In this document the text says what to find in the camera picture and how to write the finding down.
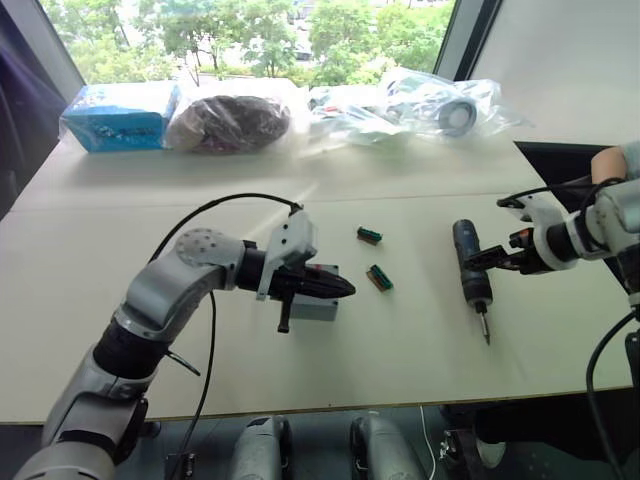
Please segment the plastic bag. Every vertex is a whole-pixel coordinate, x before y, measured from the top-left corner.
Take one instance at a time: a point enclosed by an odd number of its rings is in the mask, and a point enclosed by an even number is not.
[[[89,152],[160,149],[178,104],[174,82],[86,85],[60,116]]]
[[[319,118],[326,122],[331,111],[331,128],[325,125],[324,133],[358,144],[372,144],[398,133],[444,141],[484,137],[528,124],[504,105],[500,85],[492,80],[454,83],[436,75],[394,68],[382,76],[375,92],[365,90],[371,87],[364,85],[349,87],[351,91],[323,87],[315,95],[313,101],[321,98],[322,103],[313,110],[312,132]]]
[[[165,145],[212,154],[284,146],[306,133],[305,92],[283,78],[215,81],[183,91]]]

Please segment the window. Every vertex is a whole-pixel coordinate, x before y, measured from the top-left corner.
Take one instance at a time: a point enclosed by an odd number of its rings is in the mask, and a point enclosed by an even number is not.
[[[87,83],[431,72],[455,0],[40,0]]]

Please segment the dark curtain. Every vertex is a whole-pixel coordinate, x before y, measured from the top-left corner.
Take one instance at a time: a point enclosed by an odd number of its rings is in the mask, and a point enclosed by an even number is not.
[[[58,141],[65,101],[0,4],[0,218]]]

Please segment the window frame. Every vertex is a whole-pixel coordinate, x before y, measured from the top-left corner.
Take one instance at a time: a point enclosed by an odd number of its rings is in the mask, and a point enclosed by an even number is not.
[[[85,85],[49,17],[37,0],[0,0],[51,82],[67,103]]]

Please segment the blue box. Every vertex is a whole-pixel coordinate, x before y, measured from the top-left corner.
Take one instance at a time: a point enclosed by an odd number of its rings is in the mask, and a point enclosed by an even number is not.
[[[89,152],[163,148],[179,99],[174,82],[87,85],[60,116]]]

